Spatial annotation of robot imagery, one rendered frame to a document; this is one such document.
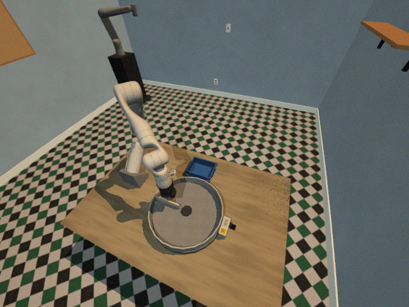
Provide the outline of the blue tray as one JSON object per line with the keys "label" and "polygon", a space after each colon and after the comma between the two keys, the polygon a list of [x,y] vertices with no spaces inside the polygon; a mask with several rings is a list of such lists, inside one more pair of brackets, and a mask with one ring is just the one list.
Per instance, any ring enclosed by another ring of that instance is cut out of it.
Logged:
{"label": "blue tray", "polygon": [[185,171],[188,176],[197,177],[210,183],[216,169],[216,162],[193,157]]}

